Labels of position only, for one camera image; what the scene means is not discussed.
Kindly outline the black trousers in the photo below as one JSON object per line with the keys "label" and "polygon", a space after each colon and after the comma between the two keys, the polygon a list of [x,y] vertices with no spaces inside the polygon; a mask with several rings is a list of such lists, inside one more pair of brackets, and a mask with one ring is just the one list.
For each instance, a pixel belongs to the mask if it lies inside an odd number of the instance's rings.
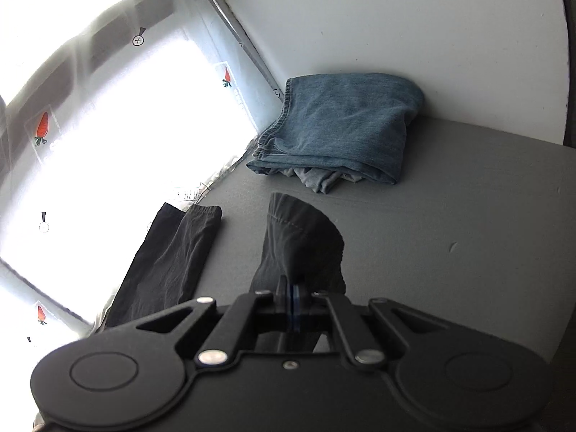
{"label": "black trousers", "polygon": [[[222,209],[165,203],[135,254],[103,326],[115,328],[192,299],[221,228]],[[320,210],[273,193],[260,264],[250,289],[275,291],[282,277],[310,293],[345,293],[343,237]]]}

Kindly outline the grey folded garment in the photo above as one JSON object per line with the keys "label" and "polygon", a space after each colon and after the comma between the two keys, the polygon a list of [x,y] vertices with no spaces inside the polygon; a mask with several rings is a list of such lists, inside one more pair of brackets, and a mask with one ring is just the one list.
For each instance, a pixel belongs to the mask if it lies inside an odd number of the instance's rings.
{"label": "grey folded garment", "polygon": [[364,176],[346,168],[321,169],[321,168],[289,168],[282,172],[284,176],[296,176],[304,186],[314,193],[328,194],[329,191],[340,181],[358,183],[364,180]]}

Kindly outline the folded blue jeans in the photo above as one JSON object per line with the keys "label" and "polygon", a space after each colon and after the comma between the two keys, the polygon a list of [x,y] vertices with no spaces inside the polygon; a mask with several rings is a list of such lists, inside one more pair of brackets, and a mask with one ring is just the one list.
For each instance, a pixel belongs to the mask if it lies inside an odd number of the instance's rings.
{"label": "folded blue jeans", "polygon": [[414,82],[383,73],[290,78],[280,116],[260,135],[247,166],[267,176],[289,168],[346,168],[395,184],[408,126],[424,99]]}

